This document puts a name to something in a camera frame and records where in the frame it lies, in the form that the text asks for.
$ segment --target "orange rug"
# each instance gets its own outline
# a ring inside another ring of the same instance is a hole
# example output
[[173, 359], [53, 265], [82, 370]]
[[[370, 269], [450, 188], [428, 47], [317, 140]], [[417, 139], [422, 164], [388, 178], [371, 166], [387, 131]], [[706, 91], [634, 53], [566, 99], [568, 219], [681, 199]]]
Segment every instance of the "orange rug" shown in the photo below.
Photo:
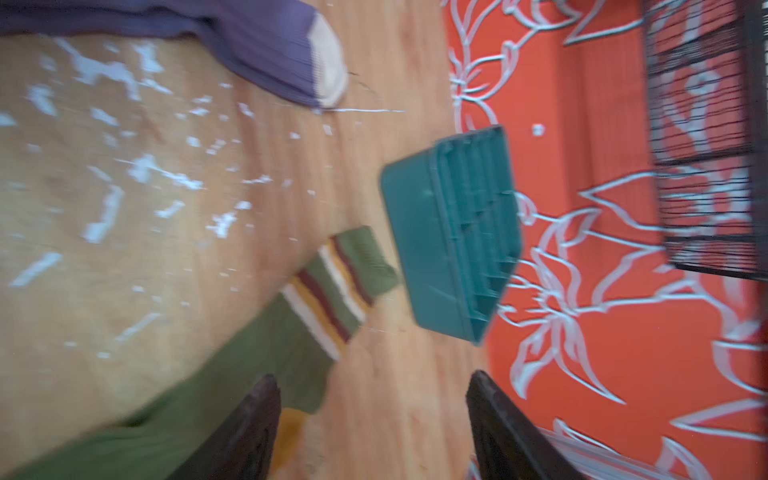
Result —
[[504, 125], [519, 192], [494, 380], [558, 435], [688, 478], [759, 478], [765, 319], [755, 283], [674, 270], [659, 247], [639, 3], [442, 3], [456, 130]]

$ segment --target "sock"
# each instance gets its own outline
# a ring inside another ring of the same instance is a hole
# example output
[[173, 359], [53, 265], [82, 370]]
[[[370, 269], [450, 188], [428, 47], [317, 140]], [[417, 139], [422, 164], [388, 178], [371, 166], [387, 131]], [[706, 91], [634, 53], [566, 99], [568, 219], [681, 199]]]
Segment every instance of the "sock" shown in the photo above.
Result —
[[13, 480], [162, 480], [182, 465], [266, 374], [283, 413], [273, 468], [323, 400], [326, 377], [370, 311], [398, 283], [372, 231], [335, 235], [255, 320], [192, 377], [122, 423], [88, 435], [11, 475]]
[[346, 90], [339, 39], [299, 0], [4, 0], [0, 35], [197, 36], [218, 60], [287, 100], [330, 108]]

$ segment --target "sock stripe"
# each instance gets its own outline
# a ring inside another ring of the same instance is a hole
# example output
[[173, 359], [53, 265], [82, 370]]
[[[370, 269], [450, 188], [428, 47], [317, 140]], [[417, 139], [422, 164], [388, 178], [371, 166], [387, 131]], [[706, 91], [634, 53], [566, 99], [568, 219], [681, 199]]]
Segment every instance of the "sock stripe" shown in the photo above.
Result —
[[339, 258], [339, 255], [336, 253], [333, 243], [327, 242], [320, 247], [318, 253], [323, 260], [323, 265], [325, 265], [326, 271], [336, 284], [336, 288], [341, 294], [344, 305], [346, 305], [346, 308], [355, 316], [355, 318], [357, 318], [359, 323], [364, 323], [370, 307], [363, 302], [360, 295], [355, 291], [355, 285], [349, 276], [349, 272], [346, 271], [346, 267]]
[[301, 319], [302, 323], [306, 326], [306, 329], [309, 330], [310, 335], [319, 343], [320, 347], [323, 348], [325, 353], [327, 353], [334, 362], [338, 362], [339, 359], [341, 359], [339, 348], [320, 324], [320, 321], [312, 309], [304, 302], [293, 283], [285, 285], [280, 289], [280, 292], [290, 305], [291, 310], [293, 310], [293, 312]]
[[333, 242], [333, 246], [336, 248], [336, 253], [339, 255], [339, 259], [342, 261], [342, 263], [344, 263], [347, 270], [349, 271], [349, 275], [352, 277], [355, 290], [362, 297], [362, 299], [366, 301], [366, 303], [369, 306], [372, 306], [373, 298], [371, 298], [368, 292], [366, 292], [366, 289], [362, 286], [362, 282], [360, 282], [360, 278], [358, 278], [357, 276], [355, 267], [352, 265], [352, 262], [349, 260], [348, 256], [344, 253], [344, 249], [339, 244], [338, 236], [334, 235], [333, 237], [331, 237], [331, 241]]
[[296, 289], [299, 296], [301, 297], [301, 300], [304, 301], [304, 304], [307, 305], [310, 308], [310, 310], [312, 310], [312, 313], [314, 313], [315, 318], [317, 318], [317, 322], [323, 328], [323, 332], [325, 332], [328, 338], [330, 338], [333, 341], [334, 345], [336, 345], [336, 348], [339, 350], [339, 352], [344, 353], [346, 342], [339, 335], [336, 329], [333, 327], [331, 320], [326, 315], [325, 310], [323, 310], [323, 306], [320, 305], [318, 299], [312, 294], [312, 292], [306, 287], [306, 285], [302, 283], [301, 280], [299, 280], [298, 276], [295, 276], [294, 278], [292, 278], [290, 280], [290, 284], [293, 285], [293, 288]]
[[298, 277], [301, 283], [309, 289], [310, 293], [317, 299], [317, 302], [326, 314], [326, 318], [329, 320], [329, 323], [336, 334], [341, 337], [345, 344], [348, 343], [349, 332], [347, 332], [346, 327], [339, 321], [339, 319], [336, 318], [336, 312], [333, 311], [333, 307], [328, 301], [325, 292], [323, 292], [323, 288], [317, 283], [315, 278], [306, 271], [306, 269], [301, 269], [296, 277]]

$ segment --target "white floral pattern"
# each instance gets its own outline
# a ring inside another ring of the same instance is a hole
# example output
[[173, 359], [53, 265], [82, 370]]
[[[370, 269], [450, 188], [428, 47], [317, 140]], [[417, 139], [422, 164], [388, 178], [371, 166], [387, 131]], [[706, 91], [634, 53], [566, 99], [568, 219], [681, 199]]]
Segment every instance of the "white floral pattern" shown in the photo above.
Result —
[[[530, 2], [530, 16], [525, 15], [519, 8], [520, 0], [494, 0], [477, 15], [475, 14], [476, 0], [471, 0], [468, 3], [463, 15], [460, 15], [458, 11], [457, 0], [444, 0], [442, 2], [443, 6], [449, 8], [453, 27], [456, 29], [461, 42], [461, 50], [458, 53], [461, 59], [458, 58], [457, 52], [453, 48], [449, 49], [449, 58], [452, 63], [450, 82], [457, 132], [462, 132], [465, 128], [474, 129], [475, 122], [472, 116], [462, 112], [462, 108], [466, 104], [474, 104], [479, 107], [491, 124], [498, 123], [497, 115], [488, 104], [488, 100], [508, 82], [518, 66], [521, 48], [537, 33], [572, 27], [573, 29], [564, 42], [565, 45], [569, 45], [621, 33], [640, 24], [640, 21], [637, 20], [626, 25], [583, 34], [584, 27], [600, 13], [605, 5], [605, 0], [596, 0], [586, 15], [571, 8], [565, 0], [554, 0], [554, 5], [565, 17], [565, 20], [560, 22], [550, 22], [543, 16], [539, 0], [528, 1]], [[653, 10], [661, 12], [661, 15], [660, 20], [650, 26], [651, 34], [663, 26], [665, 21], [684, 3], [685, 0], [662, 0], [657, 3]], [[700, 2], [688, 6], [687, 27], [689, 32], [687, 35], [697, 35], [697, 22], [700, 22], [701, 16], [700, 10]], [[513, 18], [528, 30], [520, 38], [504, 40], [500, 44], [497, 55], [473, 58], [472, 41], [478, 34], [482, 22], [494, 11], [498, 11], [496, 15], [507, 15]], [[473, 81], [481, 74], [484, 64], [489, 62], [498, 62], [500, 67], [498, 80], [493, 84], [475, 85]], [[690, 137], [692, 145], [697, 151], [706, 151], [710, 146], [708, 139], [702, 134], [704, 129], [698, 119], [703, 117], [707, 111], [706, 93], [717, 87], [719, 75], [705, 64], [696, 65], [695, 68], [698, 73], [692, 75], [685, 85], [687, 92], [695, 98], [695, 101], [690, 103], [690, 110], [680, 112], [676, 106], [665, 104], [663, 114], [670, 121], [670, 124]], [[661, 155], [664, 155], [663, 146], [661, 148], [659, 146], [659, 144], [654, 144], [654, 150], [661, 151]], [[713, 203], [711, 201], [713, 196], [723, 193], [722, 187], [718, 187], [718, 185], [729, 183], [729, 178], [723, 177], [725, 174], [705, 172], [691, 166], [681, 167], [679, 171], [688, 175], [705, 176], [711, 184], [715, 185], [709, 190], [683, 194], [687, 196], [688, 200], [691, 200], [690, 208], [693, 214], [700, 215], [705, 219], [703, 223], [720, 224], [731, 220], [749, 220], [748, 205], [736, 203], [745, 201], [743, 191], [733, 190], [733, 188], [727, 192], [731, 197], [729, 211], [736, 213], [721, 214], [707, 209], [707, 205]], [[733, 170], [730, 174], [730, 180], [736, 183], [744, 174], [741, 170]], [[685, 272], [681, 280], [671, 280], [651, 294], [639, 293], [635, 297], [620, 299], [612, 298], [609, 295], [611, 287], [622, 277], [631, 275], [636, 262], [641, 258], [656, 255], [660, 264], [654, 272], [660, 276], [672, 270], [672, 267], [666, 265], [662, 260], [663, 257], [659, 255], [663, 247], [658, 243], [626, 240], [623, 237], [600, 231], [595, 227], [600, 224], [599, 220], [602, 216], [610, 214], [618, 217], [630, 229], [637, 231], [638, 238], [647, 239], [648, 232], [661, 232], [658, 225], [643, 223], [633, 218], [625, 206], [608, 200], [608, 198], [615, 196], [607, 195], [614, 189], [625, 188], [633, 182], [648, 181], [654, 175], [655, 173], [651, 171], [634, 172], [580, 191], [579, 195], [585, 200], [589, 200], [591, 205], [559, 217], [540, 213], [535, 202], [528, 195], [517, 194], [518, 216], [524, 228], [540, 227], [544, 224], [545, 229], [538, 238], [538, 242], [527, 247], [523, 256], [524, 259], [520, 261], [516, 274], [511, 277], [508, 284], [509, 289], [518, 290], [520, 295], [532, 294], [537, 306], [526, 308], [525, 311], [519, 311], [515, 305], [500, 305], [498, 308], [499, 316], [510, 326], [517, 328], [537, 327], [517, 346], [513, 346], [517, 349], [517, 355], [509, 369], [511, 386], [520, 398], [526, 399], [528, 398], [529, 386], [535, 381], [537, 374], [544, 369], [556, 366], [575, 382], [599, 396], [612, 402], [624, 404], [624, 400], [611, 391], [611, 386], [604, 385], [595, 374], [589, 361], [588, 340], [584, 338], [579, 324], [580, 318], [585, 313], [609, 313], [613, 309], [624, 306], [679, 300], [700, 301], [716, 310], [721, 319], [721, 338], [712, 342], [713, 363], [725, 379], [744, 391], [744, 397], [671, 419], [670, 424], [679, 429], [704, 435], [765, 442], [767, 440], [765, 435], [704, 425], [705, 422], [713, 419], [746, 410], [762, 409], [766, 405], [765, 397], [768, 392], [740, 379], [734, 372], [731, 359], [734, 352], [744, 350], [764, 352], [768, 349], [766, 345], [750, 342], [760, 328], [760, 321], [757, 318], [739, 318], [731, 305], [725, 304], [707, 291], [702, 282], [703, 276], [699, 273]], [[674, 181], [674, 178], [675, 176], [672, 174], [667, 177], [667, 181]], [[525, 185], [518, 185], [518, 187], [522, 187], [522, 190], [525, 191]], [[707, 234], [710, 227], [693, 225], [687, 228]], [[578, 295], [580, 288], [582, 288], [580, 267], [569, 260], [569, 253], [587, 239], [616, 243], [623, 247], [629, 247], [630, 252], [623, 255], [618, 265], [602, 277], [589, 296], [591, 301], [584, 303], [578, 301], [578, 299], [584, 298]], [[557, 271], [561, 272], [560, 276], [551, 268], [554, 265], [558, 265]], [[564, 278], [562, 272], [565, 271], [568, 272], [568, 275]], [[742, 280], [724, 278], [723, 287], [731, 304], [744, 304], [745, 300], [741, 294]], [[599, 440], [570, 429], [564, 420], [557, 419], [555, 421], [554, 431], [559, 435], [613, 451]], [[661, 440], [662, 451], [656, 463], [657, 468], [670, 472], [674, 464], [680, 462], [686, 469], [689, 478], [698, 480], [711, 478], [702, 462], [680, 443], [663, 435]]]

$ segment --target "purple sock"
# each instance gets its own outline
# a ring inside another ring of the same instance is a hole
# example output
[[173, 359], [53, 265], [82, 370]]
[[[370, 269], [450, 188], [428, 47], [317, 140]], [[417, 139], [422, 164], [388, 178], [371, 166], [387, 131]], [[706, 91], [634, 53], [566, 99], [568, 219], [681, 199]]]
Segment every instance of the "purple sock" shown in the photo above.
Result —
[[318, 58], [308, 39], [318, 15], [298, 0], [4, 0], [0, 35], [192, 34], [238, 75], [315, 107], [328, 106], [319, 98]]

